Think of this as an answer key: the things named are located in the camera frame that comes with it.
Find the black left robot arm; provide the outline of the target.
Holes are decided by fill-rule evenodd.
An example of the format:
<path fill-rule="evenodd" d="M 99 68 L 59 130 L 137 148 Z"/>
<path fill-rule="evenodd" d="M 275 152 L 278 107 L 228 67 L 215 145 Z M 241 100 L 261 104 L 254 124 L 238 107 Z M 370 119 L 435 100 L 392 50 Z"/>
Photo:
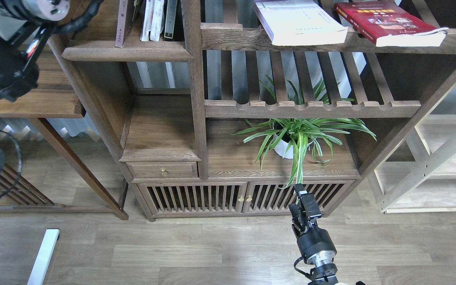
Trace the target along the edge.
<path fill-rule="evenodd" d="M 8 40 L 0 36 L 0 100 L 14 102 L 35 89 L 36 62 L 50 36 L 84 29 L 101 4 L 92 0 L 81 16 L 59 24 L 68 15 L 68 0 L 0 0 L 0 14 L 24 21 Z"/>

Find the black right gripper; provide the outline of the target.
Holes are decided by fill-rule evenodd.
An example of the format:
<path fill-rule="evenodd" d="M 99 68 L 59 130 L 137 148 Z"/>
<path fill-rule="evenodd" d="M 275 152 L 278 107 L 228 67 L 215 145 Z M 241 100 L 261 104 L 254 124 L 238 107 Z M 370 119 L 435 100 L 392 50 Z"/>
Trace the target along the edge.
<path fill-rule="evenodd" d="M 293 231 L 305 264 L 322 266 L 334 263 L 337 250 L 325 229 L 317 224 L 322 217 L 318 203 L 303 184 L 295 184 L 297 202 L 289 205 L 293 216 Z"/>

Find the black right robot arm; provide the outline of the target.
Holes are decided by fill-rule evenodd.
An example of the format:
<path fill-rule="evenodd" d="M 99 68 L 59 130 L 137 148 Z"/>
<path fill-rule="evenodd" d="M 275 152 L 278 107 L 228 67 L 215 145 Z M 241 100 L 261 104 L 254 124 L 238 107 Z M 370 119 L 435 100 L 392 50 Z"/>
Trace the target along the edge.
<path fill-rule="evenodd" d="M 289 205 L 293 216 L 293 231 L 301 256 L 295 261 L 294 269 L 311 280 L 311 285 L 338 285 L 334 264 L 337 250 L 325 229 L 317 224 L 322 216 L 317 201 L 303 184 L 295 184 L 297 202 Z"/>

